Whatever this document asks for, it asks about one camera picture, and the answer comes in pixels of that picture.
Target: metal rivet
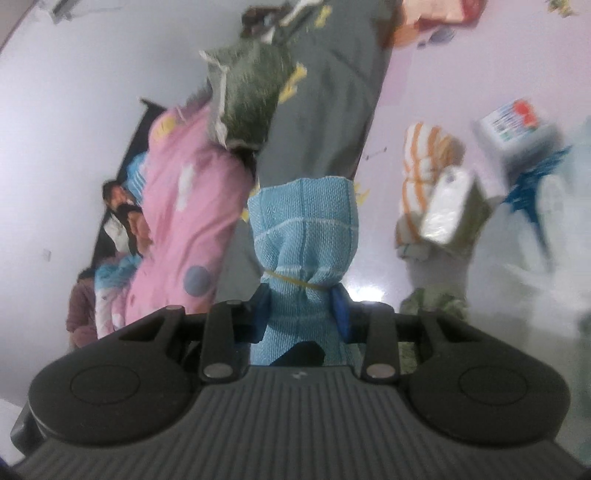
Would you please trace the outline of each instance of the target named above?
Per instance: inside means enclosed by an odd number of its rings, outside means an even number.
[[[366,372],[371,378],[376,378],[380,380],[384,378],[390,378],[396,375],[396,369],[392,365],[388,364],[370,365],[369,367],[367,367]]]
[[[203,373],[209,378],[226,378],[234,373],[228,364],[211,364],[203,369]]]

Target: round black pad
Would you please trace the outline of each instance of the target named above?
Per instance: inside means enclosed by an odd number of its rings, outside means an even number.
[[[161,347],[110,337],[34,378],[29,404],[45,434],[83,445],[126,443],[159,432],[186,410],[189,378]]]
[[[483,445],[553,437],[569,407],[550,367],[502,343],[451,343],[412,374],[409,398],[437,430]]]

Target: ribbed black plate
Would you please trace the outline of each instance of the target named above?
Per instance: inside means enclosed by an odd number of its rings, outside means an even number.
[[[17,471],[25,480],[574,480],[583,469],[551,442],[456,443],[417,420],[394,388],[347,367],[251,367],[205,388],[150,439],[103,449],[50,439]]]

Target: air conditioner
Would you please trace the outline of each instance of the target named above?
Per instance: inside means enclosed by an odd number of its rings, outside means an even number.
[[[42,2],[42,8],[47,10],[54,23],[59,23],[61,20],[68,18],[68,14],[79,1],[80,0],[45,0]]]

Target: purple polka dot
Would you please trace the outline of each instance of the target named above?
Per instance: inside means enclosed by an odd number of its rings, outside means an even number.
[[[205,295],[212,286],[212,276],[207,268],[201,265],[189,267],[185,273],[183,287],[192,297]]]

